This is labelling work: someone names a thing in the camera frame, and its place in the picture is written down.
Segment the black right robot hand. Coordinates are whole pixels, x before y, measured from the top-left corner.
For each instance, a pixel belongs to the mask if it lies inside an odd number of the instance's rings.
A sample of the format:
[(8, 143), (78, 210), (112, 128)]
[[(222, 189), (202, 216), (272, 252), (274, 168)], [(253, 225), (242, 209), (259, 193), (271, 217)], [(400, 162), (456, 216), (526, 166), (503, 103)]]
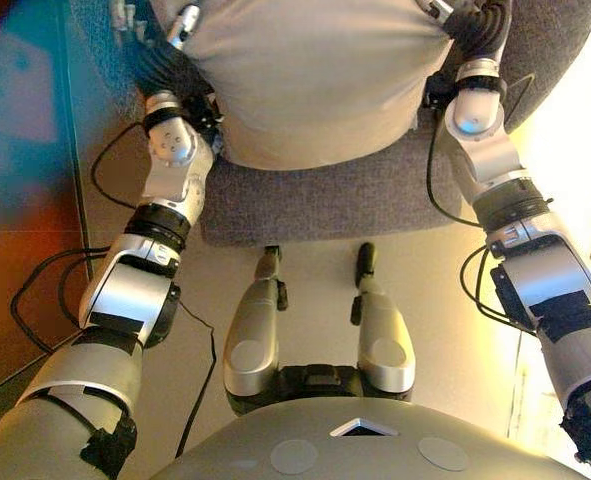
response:
[(465, 61), (501, 62), (512, 22), (512, 1), (418, 0), (416, 4), (455, 42)]

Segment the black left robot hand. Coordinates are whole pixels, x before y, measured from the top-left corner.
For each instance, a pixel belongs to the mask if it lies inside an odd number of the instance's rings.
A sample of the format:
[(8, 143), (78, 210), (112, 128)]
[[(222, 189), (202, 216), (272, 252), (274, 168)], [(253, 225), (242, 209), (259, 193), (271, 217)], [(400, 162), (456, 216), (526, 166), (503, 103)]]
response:
[(169, 90), (185, 99), (213, 92), (184, 51), (200, 23), (198, 1), (178, 7), (167, 28), (155, 18), (149, 1), (111, 1), (109, 8), (117, 45), (144, 96)]

